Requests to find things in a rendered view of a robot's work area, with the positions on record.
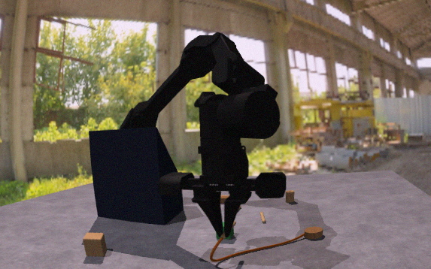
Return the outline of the small brown wooden cylinder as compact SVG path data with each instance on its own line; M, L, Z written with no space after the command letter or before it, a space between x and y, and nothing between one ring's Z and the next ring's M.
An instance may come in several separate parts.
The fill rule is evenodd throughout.
M286 202L294 202L294 193L295 191L291 190L291 191L286 191Z

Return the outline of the brown wooden block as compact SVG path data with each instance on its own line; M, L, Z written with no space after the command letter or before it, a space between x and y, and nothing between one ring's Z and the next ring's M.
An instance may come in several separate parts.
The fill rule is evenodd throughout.
M107 247L103 233L87 232L83 238L83 244L86 251L86 256L105 256Z

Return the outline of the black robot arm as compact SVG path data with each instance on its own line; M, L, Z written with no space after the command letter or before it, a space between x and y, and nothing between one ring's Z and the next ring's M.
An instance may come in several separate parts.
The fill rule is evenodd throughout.
M164 107L191 80L210 71L212 83L228 95L202 92L196 99L200 138L270 138L280 125L278 93L219 32L192 39L176 70L147 101L129 111L120 129L156 127Z

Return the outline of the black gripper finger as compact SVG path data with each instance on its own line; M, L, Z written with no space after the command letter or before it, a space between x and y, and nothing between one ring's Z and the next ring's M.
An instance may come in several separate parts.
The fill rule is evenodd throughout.
M246 204L247 200L250 198L252 192L244 198L227 198L224 203L224 232L225 236L228 237L231 231L233 222L235 220L236 213L241 204Z
M221 191L216 191L216 194L209 199L192 198L192 202L198 203L206 216L209 218L211 225L220 237L223 233L222 212L220 206Z

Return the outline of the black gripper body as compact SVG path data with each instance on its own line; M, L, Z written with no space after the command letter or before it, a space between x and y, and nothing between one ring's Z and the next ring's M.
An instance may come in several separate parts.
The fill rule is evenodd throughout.
M256 178L241 178L241 138L200 138L200 144L202 175L195 178L192 172L166 174L159 179L159 195L176 196L182 190L193 190L194 198L206 199L216 191L228 191L229 198L240 199L246 198L250 191L261 199L284 197L287 176L283 172L262 172Z

